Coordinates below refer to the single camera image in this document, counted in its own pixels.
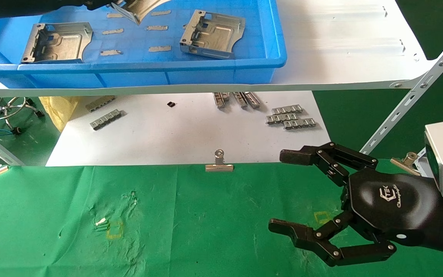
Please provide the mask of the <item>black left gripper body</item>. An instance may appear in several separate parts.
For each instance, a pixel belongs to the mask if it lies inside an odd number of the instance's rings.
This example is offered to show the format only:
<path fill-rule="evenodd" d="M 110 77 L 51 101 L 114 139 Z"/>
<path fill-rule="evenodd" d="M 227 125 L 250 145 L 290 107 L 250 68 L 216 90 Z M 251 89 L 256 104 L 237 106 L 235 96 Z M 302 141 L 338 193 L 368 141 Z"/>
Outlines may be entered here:
<path fill-rule="evenodd" d="M 80 7 L 91 0 L 0 0 L 0 18 L 42 15 L 61 7 Z"/>

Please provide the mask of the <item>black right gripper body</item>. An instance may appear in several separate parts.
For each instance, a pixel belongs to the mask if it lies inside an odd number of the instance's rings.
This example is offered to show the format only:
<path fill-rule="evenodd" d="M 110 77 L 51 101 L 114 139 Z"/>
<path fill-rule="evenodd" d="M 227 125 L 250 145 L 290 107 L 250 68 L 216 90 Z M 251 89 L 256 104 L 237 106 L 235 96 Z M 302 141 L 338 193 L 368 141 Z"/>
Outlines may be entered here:
<path fill-rule="evenodd" d="M 366 240 L 443 251 L 443 197 L 434 179 L 363 169 L 343 196 L 350 226 Z"/>

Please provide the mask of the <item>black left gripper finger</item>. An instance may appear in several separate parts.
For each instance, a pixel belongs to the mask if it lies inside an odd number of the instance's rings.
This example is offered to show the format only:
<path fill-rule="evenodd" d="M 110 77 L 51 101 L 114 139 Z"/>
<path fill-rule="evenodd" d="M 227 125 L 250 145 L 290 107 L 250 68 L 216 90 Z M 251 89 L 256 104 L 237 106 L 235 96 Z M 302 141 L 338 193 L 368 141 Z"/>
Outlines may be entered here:
<path fill-rule="evenodd" d="M 85 7 L 88 10 L 96 10 L 101 7 L 109 6 L 111 0 L 85 0 Z"/>

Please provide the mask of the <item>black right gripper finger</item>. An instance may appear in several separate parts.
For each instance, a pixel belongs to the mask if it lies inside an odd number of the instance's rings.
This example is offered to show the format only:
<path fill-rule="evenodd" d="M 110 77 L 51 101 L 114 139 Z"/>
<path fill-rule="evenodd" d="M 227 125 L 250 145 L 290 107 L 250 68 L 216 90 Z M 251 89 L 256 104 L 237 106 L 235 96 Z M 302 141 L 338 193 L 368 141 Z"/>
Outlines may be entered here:
<path fill-rule="evenodd" d="M 273 233 L 288 236 L 294 247 L 315 253 L 329 267 L 380 262 L 395 254 L 395 245 L 376 235 L 372 236 L 372 244 L 342 248 L 331 244 L 330 240 L 354 220 L 353 213 L 341 212 L 315 230 L 295 222 L 270 219 L 268 229 Z"/>
<path fill-rule="evenodd" d="M 300 150 L 283 149 L 279 157 L 285 164 L 315 165 L 336 185 L 348 184 L 350 173 L 345 167 L 362 170 L 378 165 L 377 159 L 334 142 L 318 147 L 305 145 Z"/>

